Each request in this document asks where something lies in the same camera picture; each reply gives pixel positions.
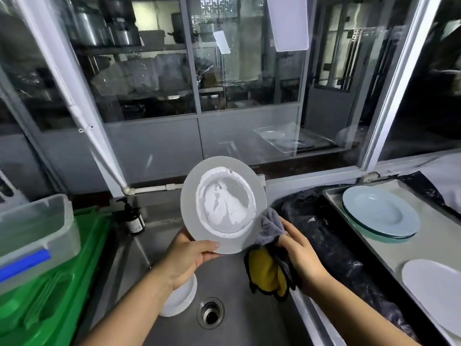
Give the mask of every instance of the person's right arm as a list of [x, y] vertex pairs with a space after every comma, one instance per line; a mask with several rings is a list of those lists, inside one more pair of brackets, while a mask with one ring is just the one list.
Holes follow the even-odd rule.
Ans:
[[326, 314], [348, 346], [419, 346], [323, 267], [308, 239], [283, 218], [289, 235], [279, 238], [303, 281], [302, 291]]

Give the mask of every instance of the bottle label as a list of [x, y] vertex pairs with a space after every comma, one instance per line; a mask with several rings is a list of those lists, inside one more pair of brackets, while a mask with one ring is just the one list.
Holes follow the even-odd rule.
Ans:
[[139, 216], [136, 220], [133, 220], [133, 221], [127, 221], [126, 222], [127, 226], [128, 226], [128, 230], [131, 232], [131, 233], [137, 233], [137, 232], [140, 232], [144, 229], [144, 221], [142, 220], [142, 217]]

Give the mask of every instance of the clear plastic container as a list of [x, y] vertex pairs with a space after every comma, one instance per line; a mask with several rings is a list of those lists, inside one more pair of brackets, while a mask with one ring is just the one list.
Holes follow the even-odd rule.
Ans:
[[0, 213], [0, 295], [79, 252], [80, 235], [65, 194]]

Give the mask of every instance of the blue handle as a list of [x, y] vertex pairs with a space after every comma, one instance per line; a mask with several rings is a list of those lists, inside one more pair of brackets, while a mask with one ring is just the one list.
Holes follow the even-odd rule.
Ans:
[[23, 257], [8, 266], [0, 268], [0, 283], [14, 277], [29, 268], [35, 267], [38, 264], [45, 262], [51, 258], [50, 252], [46, 249], [41, 249], [29, 256]]

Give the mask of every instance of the drain hole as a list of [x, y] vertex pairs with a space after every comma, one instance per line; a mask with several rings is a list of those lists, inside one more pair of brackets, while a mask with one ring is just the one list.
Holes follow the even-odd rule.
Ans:
[[213, 329], [221, 324], [224, 318], [223, 303], [216, 297], [208, 297], [199, 303], [197, 321], [204, 329]]

